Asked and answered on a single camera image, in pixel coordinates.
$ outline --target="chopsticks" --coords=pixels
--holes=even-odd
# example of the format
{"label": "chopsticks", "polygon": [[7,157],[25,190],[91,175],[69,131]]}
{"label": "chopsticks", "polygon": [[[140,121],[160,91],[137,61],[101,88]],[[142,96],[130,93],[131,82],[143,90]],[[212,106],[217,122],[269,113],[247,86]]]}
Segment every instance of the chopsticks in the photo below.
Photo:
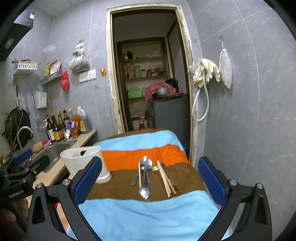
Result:
{"label": "chopsticks", "polygon": [[139,188],[142,186],[142,180],[141,180],[141,164],[139,162]]}
{"label": "chopsticks", "polygon": [[172,192],[175,195],[177,192],[174,189],[174,187],[173,187],[170,179],[168,178],[167,174],[163,170],[163,167],[161,166],[159,160],[157,161],[157,166],[158,166],[158,169],[159,169],[160,176],[161,176],[161,178],[163,180],[163,184],[165,186],[165,191],[167,193],[167,196],[170,197]]}

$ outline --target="hose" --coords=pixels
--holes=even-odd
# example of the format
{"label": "hose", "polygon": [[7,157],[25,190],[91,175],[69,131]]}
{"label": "hose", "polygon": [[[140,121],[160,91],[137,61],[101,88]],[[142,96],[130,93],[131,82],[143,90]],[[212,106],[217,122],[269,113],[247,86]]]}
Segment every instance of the hose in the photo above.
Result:
{"label": "hose", "polygon": [[206,117],[206,115],[207,115],[207,113],[208,113],[208,111],[209,111],[209,107],[210,107],[209,93],[208,93],[208,91],[207,91],[207,86],[206,86],[206,84],[205,84],[205,78],[203,78],[202,82],[203,82],[203,87],[204,87],[204,89],[205,89],[205,95],[206,95],[206,98],[207,98],[207,109],[206,109],[204,115],[203,115],[201,118],[198,119],[198,111],[197,111],[196,115],[195,115],[195,112],[194,112],[195,105],[196,105],[196,101],[197,101],[197,99],[198,99],[198,96],[199,96],[199,94],[200,94],[200,90],[201,90],[201,88],[198,88],[198,90],[197,90],[197,94],[196,94],[196,97],[195,97],[194,102],[193,102],[192,113],[191,113],[191,114],[192,114],[192,118],[193,118],[195,121],[197,121],[197,122],[202,121],[202,120]]}

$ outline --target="faucet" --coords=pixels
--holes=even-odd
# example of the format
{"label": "faucet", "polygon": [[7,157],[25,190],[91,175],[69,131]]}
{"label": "faucet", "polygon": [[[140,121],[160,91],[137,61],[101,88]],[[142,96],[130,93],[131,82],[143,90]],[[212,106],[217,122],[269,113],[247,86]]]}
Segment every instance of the faucet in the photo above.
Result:
{"label": "faucet", "polygon": [[19,146],[20,146],[20,150],[23,152],[23,150],[22,150],[22,145],[21,145],[21,143],[20,143],[20,132],[22,131],[22,130],[25,130],[25,129],[27,129],[27,130],[29,130],[32,134],[33,134],[33,131],[32,131],[32,129],[30,128],[30,127],[28,127],[28,126],[23,126],[21,129],[19,129],[19,131],[17,132],[17,142],[18,142],[18,144],[19,144]]}

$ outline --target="red bottle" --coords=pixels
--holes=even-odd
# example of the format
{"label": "red bottle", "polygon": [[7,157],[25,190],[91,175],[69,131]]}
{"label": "red bottle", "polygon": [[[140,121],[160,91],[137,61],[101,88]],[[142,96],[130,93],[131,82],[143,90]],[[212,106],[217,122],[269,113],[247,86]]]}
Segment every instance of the red bottle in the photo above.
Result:
{"label": "red bottle", "polygon": [[140,120],[139,130],[145,129],[144,120]]}

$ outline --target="jar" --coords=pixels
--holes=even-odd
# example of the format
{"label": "jar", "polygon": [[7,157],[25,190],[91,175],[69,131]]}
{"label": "jar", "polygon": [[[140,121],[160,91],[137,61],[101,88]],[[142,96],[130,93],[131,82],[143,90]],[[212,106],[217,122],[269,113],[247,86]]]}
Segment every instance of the jar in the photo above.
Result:
{"label": "jar", "polygon": [[141,77],[141,67],[139,65],[135,66],[135,77]]}
{"label": "jar", "polygon": [[147,73],[146,69],[141,70],[141,76],[142,77],[146,77],[146,73]]}

